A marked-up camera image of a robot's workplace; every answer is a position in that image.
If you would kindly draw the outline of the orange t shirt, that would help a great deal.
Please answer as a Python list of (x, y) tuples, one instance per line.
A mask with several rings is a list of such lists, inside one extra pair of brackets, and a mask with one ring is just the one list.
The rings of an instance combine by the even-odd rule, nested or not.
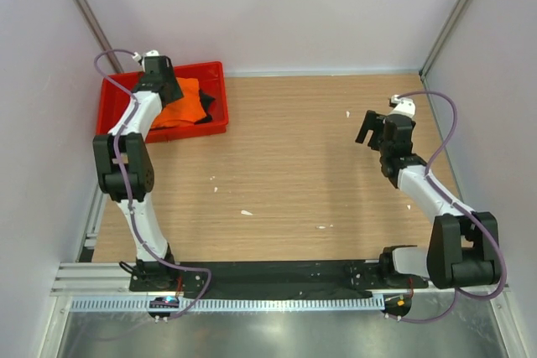
[(176, 78), (183, 97), (165, 106), (155, 118), (151, 129), (188, 127), (207, 117), (200, 97), (200, 83), (196, 78)]

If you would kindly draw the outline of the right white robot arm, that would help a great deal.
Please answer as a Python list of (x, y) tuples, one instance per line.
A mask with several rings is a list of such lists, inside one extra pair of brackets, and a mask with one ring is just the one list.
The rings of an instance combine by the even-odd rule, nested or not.
[(498, 223), (489, 212), (464, 205), (413, 152), (415, 122), (405, 115), (367, 111), (356, 142), (380, 153), (381, 172), (409, 196), (432, 224), (427, 249), (394, 246), (378, 266), (381, 283), (398, 287), (409, 275), (427, 278), (440, 289), (503, 283), (498, 255)]

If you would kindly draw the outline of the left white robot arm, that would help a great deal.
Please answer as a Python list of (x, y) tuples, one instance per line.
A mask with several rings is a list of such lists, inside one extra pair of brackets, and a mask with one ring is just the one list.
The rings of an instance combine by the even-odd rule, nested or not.
[(120, 268), (131, 275), (130, 289), (167, 291), (176, 285), (179, 269), (154, 211), (154, 167), (146, 138), (156, 117), (170, 103), (181, 99), (183, 92), (170, 58), (156, 50), (144, 54), (121, 50), (142, 68), (134, 88), (127, 89), (99, 67), (101, 57), (118, 52), (119, 49), (106, 50), (94, 59), (94, 67), (103, 79), (129, 98), (112, 129), (93, 138), (97, 180), (102, 193), (109, 195), (122, 211), (133, 236), (135, 263), (120, 263)]

